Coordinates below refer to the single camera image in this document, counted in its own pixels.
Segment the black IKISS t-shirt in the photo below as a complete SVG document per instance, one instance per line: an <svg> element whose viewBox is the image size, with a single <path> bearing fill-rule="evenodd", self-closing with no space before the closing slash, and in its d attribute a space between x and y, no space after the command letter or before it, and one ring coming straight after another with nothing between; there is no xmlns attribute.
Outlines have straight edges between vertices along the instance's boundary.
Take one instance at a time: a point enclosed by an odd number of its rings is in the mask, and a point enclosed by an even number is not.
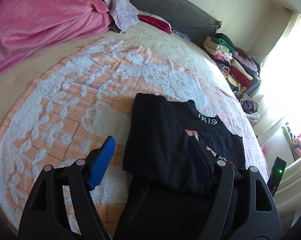
<svg viewBox="0 0 301 240"><path fill-rule="evenodd" d="M114 239L198 239L208 214L208 192L187 150L194 135L203 149L245 167L242 137L218 116L197 111L194 101L172 102L137 94L123 169L132 175Z"/></svg>

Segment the pile of folded clothes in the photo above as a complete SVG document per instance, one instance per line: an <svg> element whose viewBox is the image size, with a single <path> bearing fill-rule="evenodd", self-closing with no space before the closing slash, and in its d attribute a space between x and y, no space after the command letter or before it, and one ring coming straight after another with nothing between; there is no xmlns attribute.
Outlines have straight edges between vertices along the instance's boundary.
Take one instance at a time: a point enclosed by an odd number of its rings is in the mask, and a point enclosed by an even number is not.
<svg viewBox="0 0 301 240"><path fill-rule="evenodd" d="M207 36L203 45L233 92L251 95L261 85L260 65L228 36L223 33Z"/></svg>

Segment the green item at window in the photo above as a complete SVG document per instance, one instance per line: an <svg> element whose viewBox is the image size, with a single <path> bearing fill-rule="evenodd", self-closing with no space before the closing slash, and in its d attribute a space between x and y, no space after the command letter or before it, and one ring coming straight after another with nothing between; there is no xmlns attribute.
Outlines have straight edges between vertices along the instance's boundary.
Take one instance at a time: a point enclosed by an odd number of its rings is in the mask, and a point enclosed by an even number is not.
<svg viewBox="0 0 301 240"><path fill-rule="evenodd" d="M296 161L297 157L296 157L296 154L295 154L295 151L294 151L294 148L293 148L293 141L291 139L291 136L289 134L289 131L288 131L288 128L287 128L286 125L282 126L282 131L283 131L283 134L284 134L284 136L285 136L285 138L286 138L286 140L289 144L290 150L291 150L292 155L293 155L293 159L294 159L294 161Z"/></svg>

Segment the orange white patterned bedspread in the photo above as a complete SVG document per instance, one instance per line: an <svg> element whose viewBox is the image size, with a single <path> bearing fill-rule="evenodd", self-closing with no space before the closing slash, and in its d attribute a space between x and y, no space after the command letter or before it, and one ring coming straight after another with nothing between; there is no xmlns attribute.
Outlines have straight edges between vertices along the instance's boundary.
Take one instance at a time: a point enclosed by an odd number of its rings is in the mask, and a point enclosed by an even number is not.
<svg viewBox="0 0 301 240"><path fill-rule="evenodd" d="M138 93L193 100L203 115L219 116L231 133L242 137L246 165L268 178L255 133L232 93L223 94L206 77L148 47L105 37L34 80L3 121L0 207L15 228L44 165L70 165L112 135L115 154L91 196L108 232L114 233L128 197L130 177L122 160Z"/></svg>

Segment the white curtain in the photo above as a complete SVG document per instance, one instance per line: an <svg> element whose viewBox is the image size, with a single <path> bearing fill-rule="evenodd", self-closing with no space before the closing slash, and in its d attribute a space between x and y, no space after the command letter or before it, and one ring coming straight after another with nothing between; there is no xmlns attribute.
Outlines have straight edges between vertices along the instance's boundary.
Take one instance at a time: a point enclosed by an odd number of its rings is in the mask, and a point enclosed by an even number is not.
<svg viewBox="0 0 301 240"><path fill-rule="evenodd" d="M301 132L301 14L293 13L283 34L262 61L262 84L255 93L259 137L271 136L286 122Z"/></svg>

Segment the beige bed sheet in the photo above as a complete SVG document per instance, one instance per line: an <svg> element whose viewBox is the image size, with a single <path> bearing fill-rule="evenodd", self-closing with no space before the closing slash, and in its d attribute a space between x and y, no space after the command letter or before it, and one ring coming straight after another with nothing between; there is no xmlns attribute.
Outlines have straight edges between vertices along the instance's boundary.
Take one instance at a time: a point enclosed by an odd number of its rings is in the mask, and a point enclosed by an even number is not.
<svg viewBox="0 0 301 240"><path fill-rule="evenodd" d="M35 51L25 60L0 75L0 127L5 117L24 94L31 83L40 78L67 56L79 52L101 37L114 37L133 46L148 47L155 55L163 56L192 69L217 85L222 93L231 95L219 69L196 45L190 44L175 34L168 35L144 22L131 27L125 34L108 31L101 35L70 40L53 47Z"/></svg>

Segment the dark patterned pillow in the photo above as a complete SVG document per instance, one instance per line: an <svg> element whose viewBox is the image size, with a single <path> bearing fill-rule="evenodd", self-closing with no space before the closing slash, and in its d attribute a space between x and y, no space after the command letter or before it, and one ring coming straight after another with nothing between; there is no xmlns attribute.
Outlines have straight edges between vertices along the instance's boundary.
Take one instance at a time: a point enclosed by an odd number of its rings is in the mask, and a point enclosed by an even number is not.
<svg viewBox="0 0 301 240"><path fill-rule="evenodd" d="M192 42L192 39L185 33L182 33L175 29L172 29L172 33L174 33L175 35L178 35L179 37L181 37L184 40L187 40L188 42Z"/></svg>

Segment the dark grey quilted headboard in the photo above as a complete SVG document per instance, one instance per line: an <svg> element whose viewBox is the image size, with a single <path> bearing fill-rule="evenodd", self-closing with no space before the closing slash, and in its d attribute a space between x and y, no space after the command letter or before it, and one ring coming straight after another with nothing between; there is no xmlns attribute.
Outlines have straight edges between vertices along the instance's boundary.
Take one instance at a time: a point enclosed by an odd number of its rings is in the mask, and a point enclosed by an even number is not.
<svg viewBox="0 0 301 240"><path fill-rule="evenodd" d="M140 11L160 16L201 48L206 37L213 36L221 27L220 21L188 0L131 0L131 3Z"/></svg>

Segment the lilac crumpled garment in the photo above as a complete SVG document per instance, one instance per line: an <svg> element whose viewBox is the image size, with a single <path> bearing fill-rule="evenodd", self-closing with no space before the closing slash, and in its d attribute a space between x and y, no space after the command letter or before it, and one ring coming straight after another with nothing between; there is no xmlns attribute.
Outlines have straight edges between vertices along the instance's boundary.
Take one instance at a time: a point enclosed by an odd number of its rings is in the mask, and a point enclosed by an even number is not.
<svg viewBox="0 0 301 240"><path fill-rule="evenodd" d="M138 9L130 0L103 0L109 8L109 14L114 20L114 31L125 33L130 27L138 24Z"/></svg>

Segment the pink blanket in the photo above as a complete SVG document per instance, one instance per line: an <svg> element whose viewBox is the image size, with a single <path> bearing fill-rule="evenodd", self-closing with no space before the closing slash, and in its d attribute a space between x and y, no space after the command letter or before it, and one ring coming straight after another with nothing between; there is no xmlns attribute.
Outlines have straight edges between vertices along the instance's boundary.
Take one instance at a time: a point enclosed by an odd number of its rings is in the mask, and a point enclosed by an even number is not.
<svg viewBox="0 0 301 240"><path fill-rule="evenodd" d="M0 74L40 48L105 33L103 0L0 0Z"/></svg>

